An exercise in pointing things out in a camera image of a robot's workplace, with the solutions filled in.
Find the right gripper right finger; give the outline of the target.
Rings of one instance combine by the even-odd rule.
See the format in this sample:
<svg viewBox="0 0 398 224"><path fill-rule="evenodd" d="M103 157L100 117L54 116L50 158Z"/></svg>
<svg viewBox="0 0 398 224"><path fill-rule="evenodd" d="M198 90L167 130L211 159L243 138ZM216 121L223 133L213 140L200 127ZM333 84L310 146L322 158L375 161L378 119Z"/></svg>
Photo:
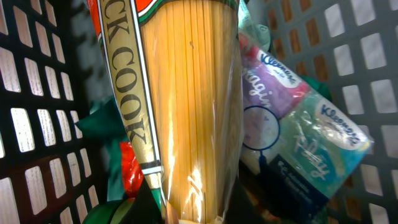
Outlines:
<svg viewBox="0 0 398 224"><path fill-rule="evenodd" d="M243 185L236 178L226 213L227 224L263 224L264 219L254 209Z"/></svg>

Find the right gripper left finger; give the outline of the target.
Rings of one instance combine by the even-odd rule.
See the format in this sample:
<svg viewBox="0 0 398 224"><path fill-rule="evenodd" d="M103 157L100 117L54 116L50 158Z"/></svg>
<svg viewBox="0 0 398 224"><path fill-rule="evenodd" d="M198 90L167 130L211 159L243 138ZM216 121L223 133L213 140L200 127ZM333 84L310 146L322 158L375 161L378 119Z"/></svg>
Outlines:
<svg viewBox="0 0 398 224"><path fill-rule="evenodd" d="M160 224L162 216L154 200L152 192L144 180L136 198L127 200L131 207L124 217L128 224Z"/></svg>

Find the green lid jar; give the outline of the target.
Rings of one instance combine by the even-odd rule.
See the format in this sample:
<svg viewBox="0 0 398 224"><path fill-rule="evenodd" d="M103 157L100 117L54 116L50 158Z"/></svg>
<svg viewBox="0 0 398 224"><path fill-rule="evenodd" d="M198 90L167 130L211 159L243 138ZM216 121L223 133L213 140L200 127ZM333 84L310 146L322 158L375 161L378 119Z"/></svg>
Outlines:
<svg viewBox="0 0 398 224"><path fill-rule="evenodd" d="M134 198L110 201L93 208L83 220L83 224L120 224L124 222L132 208Z"/></svg>

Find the blue Kleenex tissue pack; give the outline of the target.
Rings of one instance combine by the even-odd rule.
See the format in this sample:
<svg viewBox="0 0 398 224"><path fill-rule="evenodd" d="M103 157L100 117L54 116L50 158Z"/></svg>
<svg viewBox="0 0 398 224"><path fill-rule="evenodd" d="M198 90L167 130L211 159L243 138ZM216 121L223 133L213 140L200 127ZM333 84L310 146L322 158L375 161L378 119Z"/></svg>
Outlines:
<svg viewBox="0 0 398 224"><path fill-rule="evenodd" d="M330 100L270 53L239 35L243 65L241 162L269 201L312 221L373 145Z"/></svg>

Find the green Nescafe coffee bag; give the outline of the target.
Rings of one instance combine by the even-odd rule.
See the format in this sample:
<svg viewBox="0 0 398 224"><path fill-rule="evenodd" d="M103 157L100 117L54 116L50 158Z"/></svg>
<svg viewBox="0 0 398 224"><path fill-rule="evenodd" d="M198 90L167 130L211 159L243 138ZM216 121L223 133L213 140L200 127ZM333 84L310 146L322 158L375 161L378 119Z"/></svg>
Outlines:
<svg viewBox="0 0 398 224"><path fill-rule="evenodd" d="M116 100L98 103L94 112L76 122L84 136L104 144L108 173L107 200L137 197L144 174L124 130Z"/></svg>

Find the orange spaghetti packet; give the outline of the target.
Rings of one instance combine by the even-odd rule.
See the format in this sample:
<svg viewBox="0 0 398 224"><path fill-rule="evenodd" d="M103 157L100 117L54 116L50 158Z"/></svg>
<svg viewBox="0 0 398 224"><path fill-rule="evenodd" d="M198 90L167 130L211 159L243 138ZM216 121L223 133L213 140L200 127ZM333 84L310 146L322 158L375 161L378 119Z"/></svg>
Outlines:
<svg viewBox="0 0 398 224"><path fill-rule="evenodd" d="M118 113L164 218L223 223L243 143L237 1L88 1Z"/></svg>

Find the mint green snack packet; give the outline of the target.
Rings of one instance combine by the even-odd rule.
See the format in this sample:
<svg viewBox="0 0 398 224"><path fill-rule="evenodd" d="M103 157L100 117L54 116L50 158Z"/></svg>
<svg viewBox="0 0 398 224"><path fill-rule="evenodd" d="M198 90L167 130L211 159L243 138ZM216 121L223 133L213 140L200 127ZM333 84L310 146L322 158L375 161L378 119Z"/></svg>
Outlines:
<svg viewBox="0 0 398 224"><path fill-rule="evenodd" d="M263 51L268 52L271 46L269 28L252 20L249 9L244 0L240 0L238 9L239 30L248 36L251 42L258 45Z"/></svg>

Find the grey plastic basket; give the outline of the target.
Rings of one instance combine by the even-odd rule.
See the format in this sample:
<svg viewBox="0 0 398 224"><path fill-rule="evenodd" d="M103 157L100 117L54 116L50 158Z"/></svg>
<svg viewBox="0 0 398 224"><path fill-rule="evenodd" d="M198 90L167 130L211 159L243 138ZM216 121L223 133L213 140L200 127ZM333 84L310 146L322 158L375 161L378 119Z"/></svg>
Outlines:
<svg viewBox="0 0 398 224"><path fill-rule="evenodd" d="M248 1L271 50L328 85L374 147L330 223L397 222L397 2ZM97 142L74 122L111 93L84 1L1 2L1 222L78 223L106 200Z"/></svg>

